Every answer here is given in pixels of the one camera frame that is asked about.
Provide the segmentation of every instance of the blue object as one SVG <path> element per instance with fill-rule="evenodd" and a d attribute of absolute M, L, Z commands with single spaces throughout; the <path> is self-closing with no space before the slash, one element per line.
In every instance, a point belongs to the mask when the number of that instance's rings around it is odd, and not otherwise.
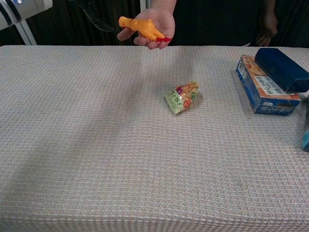
<path fill-rule="evenodd" d="M 251 67 L 256 73 L 253 74 L 247 67 Z M 288 116 L 300 103 L 297 94 L 286 94 L 263 71 L 259 71 L 254 57 L 242 55 L 236 73 L 256 114 Z"/>
<path fill-rule="evenodd" d="M 287 93 L 309 90 L 309 73 L 277 48 L 260 48 L 255 62 Z"/>

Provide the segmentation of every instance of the colorful packaging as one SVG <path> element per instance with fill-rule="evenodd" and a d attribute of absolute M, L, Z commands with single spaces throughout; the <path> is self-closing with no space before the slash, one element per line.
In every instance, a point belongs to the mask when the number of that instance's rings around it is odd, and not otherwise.
<path fill-rule="evenodd" d="M 192 101 L 197 97 L 197 92 L 198 83 L 191 81 L 184 86 L 177 86 L 165 94 L 165 99 L 174 114 L 178 114 L 190 108 Z"/>
<path fill-rule="evenodd" d="M 257 114 L 290 115 L 300 103 L 298 94 L 287 94 L 256 64 L 242 55 L 236 72 Z"/>

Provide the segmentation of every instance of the white tablecloth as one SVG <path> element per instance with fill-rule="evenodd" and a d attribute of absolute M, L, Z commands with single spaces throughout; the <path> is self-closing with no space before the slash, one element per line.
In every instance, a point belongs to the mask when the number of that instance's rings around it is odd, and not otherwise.
<path fill-rule="evenodd" d="M 253 113 L 235 69 L 257 49 L 1 47 L 0 231 L 308 231 L 305 103 Z"/>

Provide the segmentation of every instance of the orange plastic toy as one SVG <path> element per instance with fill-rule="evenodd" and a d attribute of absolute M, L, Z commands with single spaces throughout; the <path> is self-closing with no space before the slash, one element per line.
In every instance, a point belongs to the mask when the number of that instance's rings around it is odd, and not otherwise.
<path fill-rule="evenodd" d="M 139 31 L 143 36 L 150 39 L 151 41 L 171 41 L 170 38 L 164 36 L 161 32 L 159 32 L 151 19 L 142 20 L 137 18 L 119 18 L 119 26 L 122 28 L 130 28 L 133 31 Z"/>

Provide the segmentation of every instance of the white pole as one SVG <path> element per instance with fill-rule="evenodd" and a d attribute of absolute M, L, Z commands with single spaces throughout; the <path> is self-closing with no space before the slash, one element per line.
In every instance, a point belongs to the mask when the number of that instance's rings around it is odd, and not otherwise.
<path fill-rule="evenodd" d="M 140 11 L 141 12 L 146 9 L 146 3 L 147 3 L 147 0 L 140 0 Z"/>
<path fill-rule="evenodd" d="M 147 3 L 146 3 L 146 8 L 150 8 L 150 6 L 151 6 L 151 0 L 146 0 L 147 1 Z"/>
<path fill-rule="evenodd" d="M 33 34 L 25 20 L 22 20 L 20 23 L 16 23 L 15 26 L 25 45 L 37 45 L 37 42 L 35 41 Z"/>

